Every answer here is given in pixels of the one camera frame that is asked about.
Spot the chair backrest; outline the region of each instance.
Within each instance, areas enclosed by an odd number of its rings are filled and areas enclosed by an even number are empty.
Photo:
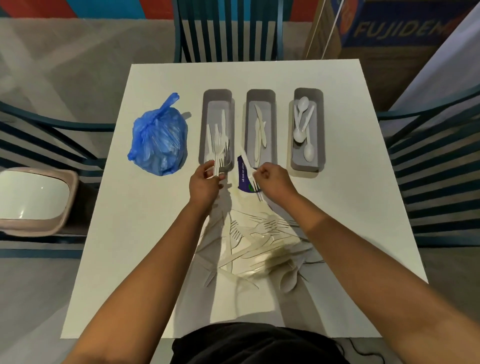
[[[416,117],[385,143],[421,247],[480,246],[478,95],[480,85],[423,110],[377,113],[379,121]]]
[[[8,135],[11,135],[17,139],[20,139],[27,143],[27,145],[34,145],[40,147],[40,150],[48,151],[50,155],[56,155],[62,159],[78,163],[84,166],[98,167],[97,170],[84,170],[82,168],[73,167],[63,161],[49,157],[45,154],[28,149],[25,143],[23,146],[13,143],[12,139],[5,140],[0,136],[0,149],[7,152],[11,152],[42,163],[53,168],[62,170],[74,170],[80,177],[101,177],[103,175],[103,168],[105,167],[106,158],[97,158],[94,154],[82,147],[76,141],[69,138],[58,129],[82,131],[82,132],[112,132],[115,128],[115,124],[92,124],[92,123],[79,123],[61,121],[45,116],[40,116],[32,112],[28,112],[11,105],[0,102],[0,111],[15,116],[34,128],[45,133],[49,139],[53,138],[55,141],[59,141],[60,145],[68,147],[71,151],[62,148],[58,145],[54,145],[38,136],[27,133],[20,130],[5,121],[0,120],[0,131]],[[4,158],[0,156],[0,167],[13,168],[13,167],[25,167],[24,164]]]
[[[181,62],[182,52],[186,62],[192,62],[189,44],[184,28],[184,21],[188,23],[191,39],[193,60],[201,62],[201,49],[204,51],[205,61],[215,59],[221,61],[243,61],[248,55],[249,61],[255,60],[257,46],[257,22],[261,22],[260,56],[261,61],[283,59],[283,0],[172,0],[175,21],[175,62]],[[200,22],[203,41],[199,41],[196,21]],[[275,22],[275,28],[269,35],[269,22]],[[220,29],[225,23],[226,57],[222,56],[222,41]],[[248,49],[244,49],[244,30],[249,28]],[[210,39],[214,39],[215,46],[211,46]],[[234,49],[234,38],[237,47]]]

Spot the person's right hand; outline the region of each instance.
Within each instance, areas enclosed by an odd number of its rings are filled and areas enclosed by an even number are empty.
[[[253,173],[253,177],[263,193],[279,206],[282,206],[288,199],[298,194],[287,170],[277,164],[262,164]]]

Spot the gray floor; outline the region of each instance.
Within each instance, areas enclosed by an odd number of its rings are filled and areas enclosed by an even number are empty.
[[[284,24],[285,59],[300,58],[309,28],[309,23]],[[1,101],[68,121],[115,122],[130,65],[171,62],[174,27],[172,21],[0,19],[0,39]],[[108,137],[82,142],[107,156]],[[423,249],[421,255],[432,286],[480,319],[479,250]],[[62,361],[74,344],[59,336],[78,264],[0,260],[0,363]],[[346,339],[341,344],[354,364],[380,362],[356,355]],[[381,339],[355,339],[355,345],[399,363]],[[171,340],[162,340],[152,362],[168,363],[170,346]]]

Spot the gray cutlery tray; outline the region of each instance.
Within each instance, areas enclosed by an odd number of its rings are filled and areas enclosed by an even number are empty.
[[[210,133],[212,135],[212,143],[215,139],[215,124],[218,124],[218,129],[222,133],[222,110],[225,109],[226,134],[230,140],[230,163],[220,172],[226,173],[233,169],[234,158],[233,151],[235,140],[235,102],[232,99],[232,92],[226,89],[212,89],[204,92],[204,100],[202,106],[202,125],[200,132],[200,152],[198,161],[200,164],[207,162],[206,157],[209,149],[207,145],[206,130],[207,125],[210,126]]]
[[[315,105],[315,110],[308,124],[310,128],[310,142],[315,148],[315,157],[312,162],[307,162],[303,156],[303,150],[307,145],[305,140],[301,145],[293,139],[293,130],[295,130],[295,113],[292,113],[292,149],[291,149],[291,167],[294,170],[305,172],[319,172],[325,166],[325,127],[324,127],[324,94],[317,88],[297,88],[294,92],[293,107],[296,107],[302,97],[308,97],[309,106],[304,111],[300,119],[300,128],[303,127],[308,111]]]
[[[245,153],[250,165],[255,168],[255,123],[257,121],[257,104],[262,111],[262,121],[266,121],[265,135],[267,146],[260,146],[260,161],[258,166],[265,162],[276,164],[276,98],[272,90],[250,90],[247,92],[245,118]]]

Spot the wall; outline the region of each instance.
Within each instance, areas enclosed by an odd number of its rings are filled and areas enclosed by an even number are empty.
[[[220,19],[224,0],[218,0]],[[244,0],[245,21],[252,0]],[[284,0],[285,21],[311,22],[318,0]],[[231,0],[232,9],[237,0]],[[0,0],[0,17],[173,19],[172,0]]]

